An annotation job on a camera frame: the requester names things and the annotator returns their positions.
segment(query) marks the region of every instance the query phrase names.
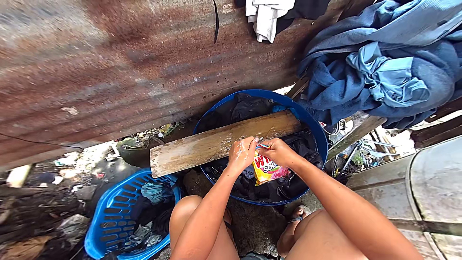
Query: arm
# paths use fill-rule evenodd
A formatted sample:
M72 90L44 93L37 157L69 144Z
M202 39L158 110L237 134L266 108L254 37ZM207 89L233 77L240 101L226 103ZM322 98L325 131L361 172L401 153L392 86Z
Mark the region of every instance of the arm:
M423 259L412 243L364 198L296 154L282 140L275 138L263 144L271 149L258 149L258 152L292 169L368 259Z
M254 159L258 138L236 141L229 151L226 169L186 222L171 260L205 260L217 239L231 189L241 172Z

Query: plastic wrapper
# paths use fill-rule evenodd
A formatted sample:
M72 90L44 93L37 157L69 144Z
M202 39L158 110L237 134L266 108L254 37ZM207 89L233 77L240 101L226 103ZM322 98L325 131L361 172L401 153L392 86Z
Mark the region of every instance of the plastic wrapper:
M254 161L252 163L255 172L256 184L259 186L265 182L288 176L289 168L277 165L274 161L255 151Z

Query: soapy hand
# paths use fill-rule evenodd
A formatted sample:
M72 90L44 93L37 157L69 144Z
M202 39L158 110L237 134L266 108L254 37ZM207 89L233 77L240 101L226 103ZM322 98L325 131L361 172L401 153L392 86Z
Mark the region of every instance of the soapy hand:
M249 136L243 140L235 141L231 146L228 158L228 167L236 171L237 175L254 161L255 148L258 137Z

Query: white cloth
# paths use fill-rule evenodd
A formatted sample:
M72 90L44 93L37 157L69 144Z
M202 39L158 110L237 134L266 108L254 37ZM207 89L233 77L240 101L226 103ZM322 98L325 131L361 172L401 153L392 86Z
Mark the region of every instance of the white cloth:
M295 0L246 0L245 15L249 23L254 23L257 41L274 42L277 18L293 8Z

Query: thigh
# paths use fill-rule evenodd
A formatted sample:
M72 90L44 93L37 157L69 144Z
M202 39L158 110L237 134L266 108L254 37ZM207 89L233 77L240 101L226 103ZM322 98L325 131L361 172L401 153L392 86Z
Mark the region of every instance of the thigh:
M202 198L199 196L187 196L182 198L173 209L170 217L170 247L172 250L175 248L184 225L201 201ZM239 260L237 250L223 221L207 260Z
M302 220L295 229L294 246L286 260L365 260L325 210Z

